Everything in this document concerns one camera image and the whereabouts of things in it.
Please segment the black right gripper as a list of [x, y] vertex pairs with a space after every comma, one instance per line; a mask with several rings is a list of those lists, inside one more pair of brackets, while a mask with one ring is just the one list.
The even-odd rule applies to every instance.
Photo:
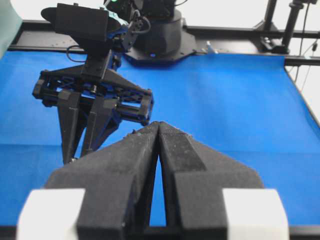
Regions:
[[86, 126], [80, 105], [88, 108], [93, 104], [81, 157], [98, 150], [119, 128], [121, 118], [143, 126], [149, 124], [153, 93], [118, 74], [120, 66], [121, 54], [110, 50], [105, 56], [88, 54], [83, 65], [41, 71], [32, 95], [46, 107], [57, 105], [64, 164], [73, 161]]

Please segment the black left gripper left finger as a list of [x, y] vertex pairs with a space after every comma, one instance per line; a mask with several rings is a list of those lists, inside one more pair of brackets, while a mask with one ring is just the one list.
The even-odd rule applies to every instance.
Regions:
[[148, 226], [159, 123], [55, 170], [47, 189], [85, 189], [76, 223], [81, 240], [125, 240]]

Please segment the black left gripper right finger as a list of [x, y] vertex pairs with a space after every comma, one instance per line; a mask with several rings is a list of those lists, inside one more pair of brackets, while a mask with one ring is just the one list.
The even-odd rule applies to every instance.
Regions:
[[262, 189], [255, 170], [160, 122], [166, 223], [182, 240], [227, 239], [224, 188]]

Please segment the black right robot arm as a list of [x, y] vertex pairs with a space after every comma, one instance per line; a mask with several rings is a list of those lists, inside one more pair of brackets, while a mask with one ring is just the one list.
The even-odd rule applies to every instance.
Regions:
[[33, 96], [57, 107], [63, 167], [46, 190], [84, 192], [80, 240], [228, 240], [223, 191], [261, 190], [258, 174], [166, 122], [150, 121], [153, 93], [117, 73], [151, 29], [141, 0], [100, 9], [42, 10], [56, 33], [87, 53], [82, 65], [43, 70]]

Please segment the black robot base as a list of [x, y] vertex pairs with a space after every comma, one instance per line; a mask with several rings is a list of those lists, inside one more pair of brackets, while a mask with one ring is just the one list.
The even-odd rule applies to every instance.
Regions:
[[184, 29], [182, 13], [175, 0], [144, 0], [141, 13], [150, 30], [137, 37], [125, 57], [134, 64], [171, 64], [195, 54], [194, 35]]

